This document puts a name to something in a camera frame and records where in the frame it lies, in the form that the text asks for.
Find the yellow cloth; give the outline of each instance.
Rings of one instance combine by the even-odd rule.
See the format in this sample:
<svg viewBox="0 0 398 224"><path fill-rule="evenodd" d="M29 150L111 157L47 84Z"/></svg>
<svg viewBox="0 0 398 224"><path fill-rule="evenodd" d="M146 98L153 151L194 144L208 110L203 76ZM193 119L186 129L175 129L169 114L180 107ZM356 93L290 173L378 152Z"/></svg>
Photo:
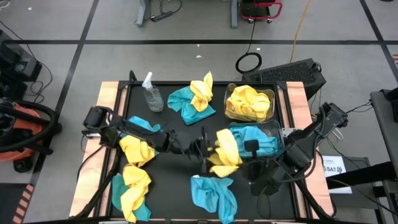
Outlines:
<svg viewBox="0 0 398 224"><path fill-rule="evenodd" d="M212 87L213 75L211 72L206 74L203 81L191 81L190 89L193 94L195 94L192 98L191 104L197 111L202 112L207 108L211 98L213 97L213 93L211 92Z"/></svg>
<svg viewBox="0 0 398 224"><path fill-rule="evenodd" d="M209 161L214 164L210 172L214 172L218 177L226 177L236 171L242 159L239 157L238 145L229 129L217 132L216 153L209 157Z"/></svg>
<svg viewBox="0 0 398 224"><path fill-rule="evenodd" d="M127 164L123 168L124 183L130 187L120 198L124 218L132 223L137 221L132 211L137 210L144 202L144 196L148 193L148 185L151 182L146 171Z"/></svg>
<svg viewBox="0 0 398 224"><path fill-rule="evenodd" d="M241 121L263 122L270 107L268 96L248 85L236 87L226 100L225 115Z"/></svg>
<svg viewBox="0 0 398 224"><path fill-rule="evenodd" d="M138 167L155 157L155 149L148 146L148 143L138 138L127 135L119 141L119 144L126 154L127 161Z"/></svg>

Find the wooden table frame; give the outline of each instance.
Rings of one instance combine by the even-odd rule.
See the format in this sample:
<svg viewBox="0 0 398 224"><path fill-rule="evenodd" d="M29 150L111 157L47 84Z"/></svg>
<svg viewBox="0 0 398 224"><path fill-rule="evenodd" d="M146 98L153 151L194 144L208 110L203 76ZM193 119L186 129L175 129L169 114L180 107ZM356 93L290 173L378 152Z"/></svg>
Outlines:
<svg viewBox="0 0 398 224"><path fill-rule="evenodd" d="M98 95L98 106L106 106L109 108L114 108L116 95L118 94L119 82L103 82L101 84L101 89ZM126 98L126 88L122 89L121 97L119 101L119 109L118 114L123 115L124 102ZM287 82L287 94L289 96L290 101L290 110L292 112L293 122L295 128L306 128L309 124L312 123L310 110L308 108L307 97L305 96L304 85L302 82ZM279 100L282 110L282 117L284 119L285 127L289 127L289 119L288 112L284 98L284 92L279 89ZM91 155L97 148L99 147L99 139L89 139L85 149L85 155L83 160L86 159L89 155ZM111 151L111 155L109 157L108 162L108 171L110 170L113 159L114 159L115 151ZM321 161L321 157L316 154L317 160ZM76 215L79 213L84 206L88 203L88 201L92 198L96 189L98 188L101 171L103 167L105 157L105 150L100 151L95 156L93 156L80 171L80 178L78 179L75 196L73 198L72 206L70 209L70 216ZM315 200L322 206L324 211L327 214L331 215L333 213L333 206L331 204L330 195L328 191L328 187L326 184L325 174L323 173L323 167L320 162L317 162L315 170L313 173L305 179L307 188L315 198ZM300 217L307 218L305 201L303 199L303 195L299 188L295 187L296 196L297 196L297 205L298 212ZM110 192L109 186L104 191L101 206L99 209L99 216L106 215L106 204L108 202Z"/></svg>

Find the spray bottle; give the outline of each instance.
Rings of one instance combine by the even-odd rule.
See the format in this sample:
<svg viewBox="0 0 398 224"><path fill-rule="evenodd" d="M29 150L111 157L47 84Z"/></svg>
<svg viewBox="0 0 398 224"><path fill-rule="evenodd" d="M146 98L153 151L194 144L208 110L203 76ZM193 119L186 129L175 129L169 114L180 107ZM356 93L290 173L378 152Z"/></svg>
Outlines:
<svg viewBox="0 0 398 224"><path fill-rule="evenodd" d="M163 110L164 102L159 89L150 82L151 78L152 72L148 72L147 77L142 83L142 87L145 88L144 97L151 111L160 112Z"/></svg>

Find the black tray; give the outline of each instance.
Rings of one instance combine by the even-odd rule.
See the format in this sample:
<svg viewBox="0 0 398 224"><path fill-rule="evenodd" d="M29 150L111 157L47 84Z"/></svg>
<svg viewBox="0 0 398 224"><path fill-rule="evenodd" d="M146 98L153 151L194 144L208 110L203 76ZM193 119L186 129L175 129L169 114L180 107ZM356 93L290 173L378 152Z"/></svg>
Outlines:
<svg viewBox="0 0 398 224"><path fill-rule="evenodd" d="M202 121L187 126L180 115L180 111L176 113L167 107L167 99L175 90L189 86L190 82L153 82L159 87L165 107L162 112L154 113L149 108L144 99L144 91L141 87L142 82L119 82L118 96L120 96L121 88L127 85L127 97L124 108L124 117L138 116L147 120L152 126L155 124L168 124L170 128L183 131L187 134L186 139L181 141L190 142L199 137L201 127L204 126L208 139L214 144L216 140L216 132L228 128L231 122L236 120L229 119L224 116L224 94L225 89L231 82L214 82L213 83L213 99L209 103L216 110L216 113ZM249 83L234 82L237 85L251 85L253 88L265 90L271 89L275 93L275 112L273 117L281 125L283 120L280 111L280 101L278 97L277 85L275 83ZM118 164L118 172L122 173L123 167L127 164L127 159L122 154L120 163ZM146 194L146 204L152 212L151 218L165 219L218 219L218 213L208 213L205 209L197 207L192 202L190 178L195 174L199 174L200 165L180 155L159 154L153 160L142 167L151 177L152 183L149 185L149 193ZM235 219L262 219L257 212L257 197L251 195L249 184L243 178L242 173L238 170L231 174L229 178L234 180L229 189L234 193L238 202L238 212ZM297 217L297 207L294 188L292 184L284 184L280 187L279 192L270 196L269 200L272 207L272 213L269 219L294 219ZM268 204L265 197L261 200L262 214L268 214ZM107 215L113 218L123 218L122 212L111 205L108 200Z"/></svg>

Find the orange vacuum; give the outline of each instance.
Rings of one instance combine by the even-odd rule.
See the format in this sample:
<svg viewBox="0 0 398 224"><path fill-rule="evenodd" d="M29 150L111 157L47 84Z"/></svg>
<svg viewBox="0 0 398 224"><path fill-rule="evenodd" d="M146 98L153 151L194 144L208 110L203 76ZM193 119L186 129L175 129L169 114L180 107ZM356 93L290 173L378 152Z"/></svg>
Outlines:
<svg viewBox="0 0 398 224"><path fill-rule="evenodd" d="M42 119L38 112L50 119ZM0 162L14 161L17 172L32 168L34 151L46 155L52 150L43 146L44 139L58 134L62 126L50 108L28 101L0 98Z"/></svg>

